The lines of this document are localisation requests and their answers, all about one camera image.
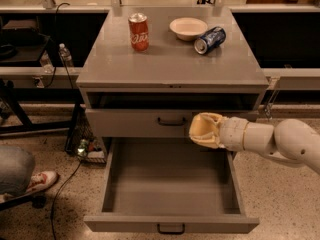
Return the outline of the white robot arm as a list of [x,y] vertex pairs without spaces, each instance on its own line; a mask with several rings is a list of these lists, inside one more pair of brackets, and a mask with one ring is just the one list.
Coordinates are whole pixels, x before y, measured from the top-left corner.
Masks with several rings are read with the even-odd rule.
[[200,146],[253,152],[286,166],[305,165],[320,174],[320,135],[297,119],[272,126],[205,112],[193,118],[189,137]]

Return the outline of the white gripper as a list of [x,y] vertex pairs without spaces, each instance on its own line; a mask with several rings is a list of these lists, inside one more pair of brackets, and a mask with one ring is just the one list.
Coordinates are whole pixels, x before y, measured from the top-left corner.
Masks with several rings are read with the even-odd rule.
[[191,136],[191,140],[204,147],[218,149],[225,147],[229,151],[243,151],[244,150],[244,132],[249,123],[248,120],[231,117],[226,117],[217,114],[203,112],[193,117],[193,124],[203,124],[204,122],[213,125],[222,123],[220,127],[220,138],[215,136],[213,133],[205,134],[202,136]]

